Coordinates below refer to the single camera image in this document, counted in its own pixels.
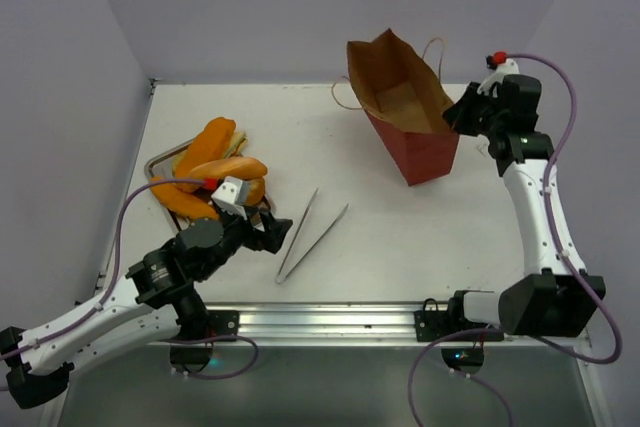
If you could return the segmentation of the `metal tongs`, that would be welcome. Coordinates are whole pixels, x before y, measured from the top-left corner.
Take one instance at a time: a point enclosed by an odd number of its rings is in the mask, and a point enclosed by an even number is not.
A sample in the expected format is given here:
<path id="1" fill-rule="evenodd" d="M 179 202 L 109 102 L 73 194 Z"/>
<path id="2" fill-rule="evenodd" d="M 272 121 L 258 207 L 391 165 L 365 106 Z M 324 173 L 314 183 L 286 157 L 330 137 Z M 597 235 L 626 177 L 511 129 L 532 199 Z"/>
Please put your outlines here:
<path id="1" fill-rule="evenodd" d="M 349 202 L 330 206 L 319 188 L 313 191 L 299 219 L 294 223 L 291 239 L 275 274 L 274 281 L 277 285 L 290 281 L 309 263 L 312 255 L 327 241 L 349 208 Z"/>

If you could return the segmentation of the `long orange fake loaf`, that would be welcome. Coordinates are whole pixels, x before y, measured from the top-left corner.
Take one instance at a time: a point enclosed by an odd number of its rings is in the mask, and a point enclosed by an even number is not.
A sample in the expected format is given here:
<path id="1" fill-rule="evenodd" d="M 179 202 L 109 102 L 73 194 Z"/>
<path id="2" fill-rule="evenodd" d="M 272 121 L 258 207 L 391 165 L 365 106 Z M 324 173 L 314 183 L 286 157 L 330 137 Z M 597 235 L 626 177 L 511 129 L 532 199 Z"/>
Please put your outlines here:
<path id="1" fill-rule="evenodd" d="M 191 193 L 182 191 L 174 183 L 154 185 L 151 191 L 163 207 L 190 221 L 219 218 L 211 205 Z"/>

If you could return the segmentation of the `red brown paper bag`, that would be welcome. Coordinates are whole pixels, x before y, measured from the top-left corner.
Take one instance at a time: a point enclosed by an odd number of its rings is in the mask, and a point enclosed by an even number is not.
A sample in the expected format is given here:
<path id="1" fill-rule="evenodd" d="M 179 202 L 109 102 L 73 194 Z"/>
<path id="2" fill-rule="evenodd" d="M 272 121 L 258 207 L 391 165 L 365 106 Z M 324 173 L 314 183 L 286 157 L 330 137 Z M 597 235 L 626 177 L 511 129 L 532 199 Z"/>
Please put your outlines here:
<path id="1" fill-rule="evenodd" d="M 409 186 L 452 168 L 459 135 L 442 114 L 453 106 L 440 78 L 414 48 L 387 29 L 346 44 L 345 78 Z"/>

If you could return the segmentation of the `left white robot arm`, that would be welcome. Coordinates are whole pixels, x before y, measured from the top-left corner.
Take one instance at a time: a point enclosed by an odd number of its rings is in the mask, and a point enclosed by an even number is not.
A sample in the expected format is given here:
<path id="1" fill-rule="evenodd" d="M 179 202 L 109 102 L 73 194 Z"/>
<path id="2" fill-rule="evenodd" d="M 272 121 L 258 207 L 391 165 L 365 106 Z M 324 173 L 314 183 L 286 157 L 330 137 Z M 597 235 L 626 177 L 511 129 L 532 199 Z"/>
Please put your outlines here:
<path id="1" fill-rule="evenodd" d="M 63 393 L 72 375 L 110 356 L 155 341 L 199 343 L 213 334 L 195 285 L 241 248 L 277 253 L 293 222 L 259 214 L 261 225 L 227 216 L 200 219 L 146 254 L 104 294 L 33 329 L 1 333 L 8 391 L 22 409 Z"/>

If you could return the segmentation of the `sugared round fake bun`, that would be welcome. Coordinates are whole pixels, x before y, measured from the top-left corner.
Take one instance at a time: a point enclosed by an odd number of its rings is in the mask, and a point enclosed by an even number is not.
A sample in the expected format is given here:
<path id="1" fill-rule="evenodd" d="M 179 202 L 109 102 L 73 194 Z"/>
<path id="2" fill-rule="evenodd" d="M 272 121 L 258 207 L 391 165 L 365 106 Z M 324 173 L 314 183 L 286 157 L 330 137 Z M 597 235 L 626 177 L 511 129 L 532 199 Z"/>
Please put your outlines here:
<path id="1" fill-rule="evenodd" d="M 266 192 L 266 182 L 264 177 L 252 179 L 249 181 L 249 192 L 246 197 L 245 204 L 248 206 L 258 205 Z"/>

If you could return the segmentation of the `fake triangle sandwich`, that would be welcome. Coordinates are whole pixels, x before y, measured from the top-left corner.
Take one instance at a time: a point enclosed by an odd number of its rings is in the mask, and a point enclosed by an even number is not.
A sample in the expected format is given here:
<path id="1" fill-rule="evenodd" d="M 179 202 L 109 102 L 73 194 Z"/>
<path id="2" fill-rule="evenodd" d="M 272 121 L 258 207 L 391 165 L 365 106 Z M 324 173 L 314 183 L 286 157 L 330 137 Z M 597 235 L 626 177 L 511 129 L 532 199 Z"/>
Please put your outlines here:
<path id="1" fill-rule="evenodd" d="M 240 156 L 244 149 L 248 145 L 248 138 L 245 131 L 236 131 L 230 140 L 228 149 L 226 150 L 224 157 L 230 158 Z"/>

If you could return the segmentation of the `orange fake pastry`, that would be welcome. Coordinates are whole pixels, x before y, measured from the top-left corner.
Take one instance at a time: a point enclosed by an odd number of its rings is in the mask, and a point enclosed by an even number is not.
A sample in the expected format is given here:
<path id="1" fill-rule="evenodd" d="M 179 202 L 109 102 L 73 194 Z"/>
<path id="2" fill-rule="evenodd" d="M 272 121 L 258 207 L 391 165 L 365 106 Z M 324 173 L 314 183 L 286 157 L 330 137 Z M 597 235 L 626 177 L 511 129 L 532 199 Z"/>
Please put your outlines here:
<path id="1" fill-rule="evenodd" d="M 236 122 L 231 119 L 217 117 L 208 122 L 186 149 L 175 167 L 174 176 L 186 178 L 192 169 L 221 159 L 230 146 L 235 130 Z"/>

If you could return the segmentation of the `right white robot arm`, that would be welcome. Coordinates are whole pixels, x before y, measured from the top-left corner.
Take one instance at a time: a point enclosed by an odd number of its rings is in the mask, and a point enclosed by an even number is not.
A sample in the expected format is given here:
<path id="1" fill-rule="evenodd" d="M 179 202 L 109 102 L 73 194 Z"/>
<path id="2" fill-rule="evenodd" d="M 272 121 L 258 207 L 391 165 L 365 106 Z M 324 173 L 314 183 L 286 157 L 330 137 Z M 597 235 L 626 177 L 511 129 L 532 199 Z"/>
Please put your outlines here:
<path id="1" fill-rule="evenodd" d="M 524 254 L 520 280 L 501 292 L 458 291 L 451 313 L 509 335 L 577 337 L 606 293 L 587 274 L 559 201 L 551 138 L 536 129 L 539 80 L 508 74 L 490 87 L 470 83 L 443 117 L 466 136 L 484 136 L 513 202 Z"/>

